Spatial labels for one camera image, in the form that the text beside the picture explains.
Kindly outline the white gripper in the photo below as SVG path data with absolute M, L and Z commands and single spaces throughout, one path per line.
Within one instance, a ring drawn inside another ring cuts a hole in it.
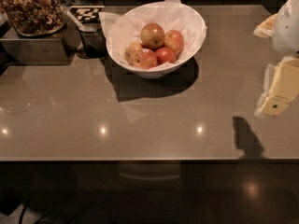
M 299 0 L 287 0 L 278 14 L 260 23 L 255 36 L 272 36 L 273 48 L 281 53 L 299 51 Z M 278 64 L 268 64 L 264 73 L 263 93 L 257 103 L 255 116 L 274 118 L 287 109 L 299 95 L 299 58 L 285 56 Z

